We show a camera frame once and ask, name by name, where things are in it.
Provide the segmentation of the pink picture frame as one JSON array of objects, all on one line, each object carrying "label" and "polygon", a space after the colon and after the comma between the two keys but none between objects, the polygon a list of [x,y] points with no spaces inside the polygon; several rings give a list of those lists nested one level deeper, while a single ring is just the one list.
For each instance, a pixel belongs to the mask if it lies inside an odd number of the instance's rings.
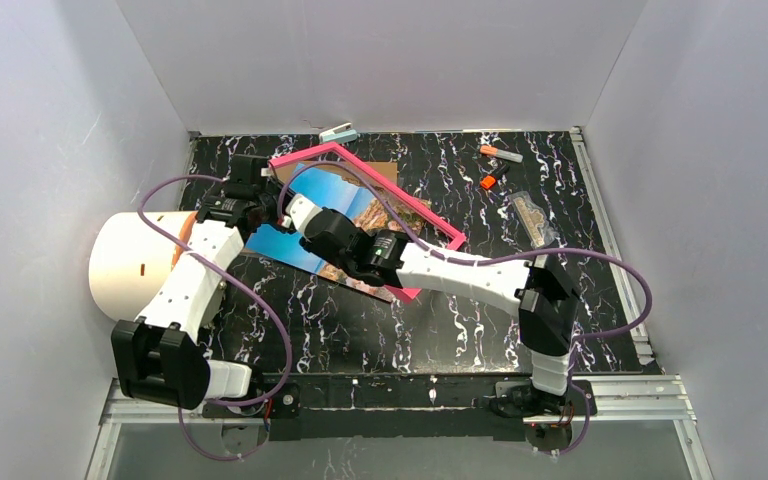
[{"label": "pink picture frame", "polygon": [[370,162],[364,162],[347,148],[335,142],[328,142],[272,158],[269,160],[269,165],[276,171],[281,172],[283,169],[296,164],[307,165],[321,162],[321,157],[326,154],[335,154],[338,157],[339,161],[334,165],[334,168],[345,166],[349,169],[349,172],[346,173],[347,177],[352,175],[359,177],[359,179],[353,178],[352,182],[361,184],[362,180],[366,181],[371,186],[372,192],[376,195],[377,206],[384,208],[384,204],[387,204],[389,207],[388,215],[391,221],[395,222],[397,219],[400,219],[400,228],[402,224],[410,227],[409,220],[421,217],[422,221],[419,222],[420,228],[431,226],[448,238],[445,248],[459,250],[466,243],[467,237],[463,232],[435,214],[423,201],[412,197],[399,188],[395,183],[395,173],[382,173]]}]

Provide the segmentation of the brown cardboard backing board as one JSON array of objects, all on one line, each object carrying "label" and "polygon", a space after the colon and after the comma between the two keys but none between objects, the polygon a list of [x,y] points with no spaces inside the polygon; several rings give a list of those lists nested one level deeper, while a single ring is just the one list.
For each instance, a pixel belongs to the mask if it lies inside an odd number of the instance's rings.
[{"label": "brown cardboard backing board", "polygon": [[[350,168],[352,168],[358,175],[363,177],[367,183],[369,183],[372,187],[374,187],[377,190],[382,189],[383,179],[392,183],[393,185],[398,185],[398,166],[396,164],[392,164],[388,162],[365,162],[364,166],[368,170],[374,171],[375,174],[374,175],[367,174],[360,166],[349,164]],[[350,184],[353,184],[356,186],[362,185],[362,183],[356,177],[350,175],[344,169],[340,169],[336,167],[328,167],[326,168],[326,171],[340,176],[344,181]]]}]

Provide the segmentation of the landscape photo print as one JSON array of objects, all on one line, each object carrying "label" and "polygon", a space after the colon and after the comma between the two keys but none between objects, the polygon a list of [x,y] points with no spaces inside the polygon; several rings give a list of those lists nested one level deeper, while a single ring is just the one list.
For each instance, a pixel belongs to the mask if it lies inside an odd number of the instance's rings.
[{"label": "landscape photo print", "polygon": [[409,239],[379,198],[388,200],[414,232],[421,230],[425,219],[380,183],[372,186],[371,190],[362,187],[333,167],[307,170],[293,180],[286,198],[304,196],[321,209],[318,218],[295,233],[263,225],[246,241],[246,249],[386,302],[409,299],[412,290],[373,278],[381,271],[372,263],[381,263],[394,252],[398,239]]}]

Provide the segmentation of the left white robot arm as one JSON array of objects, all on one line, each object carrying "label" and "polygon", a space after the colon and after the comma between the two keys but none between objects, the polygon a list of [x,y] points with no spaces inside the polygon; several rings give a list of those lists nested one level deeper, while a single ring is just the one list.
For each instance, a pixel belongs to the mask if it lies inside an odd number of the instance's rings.
[{"label": "left white robot arm", "polygon": [[255,367],[211,360],[199,333],[217,315],[223,287],[248,294],[289,338],[277,313],[228,268],[264,224],[286,226],[283,184],[267,157],[231,161],[195,211],[111,216],[93,246],[89,282],[96,305],[116,324],[111,345],[122,393],[193,410],[204,402],[249,407],[274,396]]}]

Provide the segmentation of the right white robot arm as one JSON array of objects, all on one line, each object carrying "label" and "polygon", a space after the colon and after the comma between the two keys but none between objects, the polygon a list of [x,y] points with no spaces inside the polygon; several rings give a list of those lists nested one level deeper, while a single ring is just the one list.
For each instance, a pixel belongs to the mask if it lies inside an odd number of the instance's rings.
[{"label": "right white robot arm", "polygon": [[286,209],[301,246],[369,286],[469,297],[517,320],[529,350],[529,383],[491,401],[500,416],[561,415],[567,404],[573,328],[580,295],[554,260],[490,259],[424,248],[400,231],[365,232],[343,213],[300,199]]}]

